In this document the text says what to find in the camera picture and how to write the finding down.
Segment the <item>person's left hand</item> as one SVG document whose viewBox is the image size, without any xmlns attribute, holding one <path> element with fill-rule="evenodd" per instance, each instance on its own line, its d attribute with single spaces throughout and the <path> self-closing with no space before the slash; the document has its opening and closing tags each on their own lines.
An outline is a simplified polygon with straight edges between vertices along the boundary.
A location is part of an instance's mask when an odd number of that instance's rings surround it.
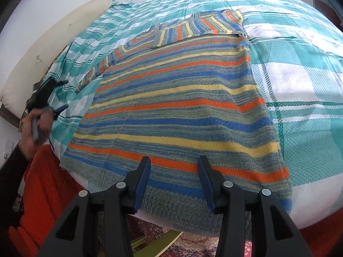
<svg viewBox="0 0 343 257">
<path fill-rule="evenodd" d="M 31 160 L 38 148 L 50 136 L 53 110 L 50 107 L 33 109 L 24 119 L 24 127 L 18 147 L 27 160 Z"/>
</svg>

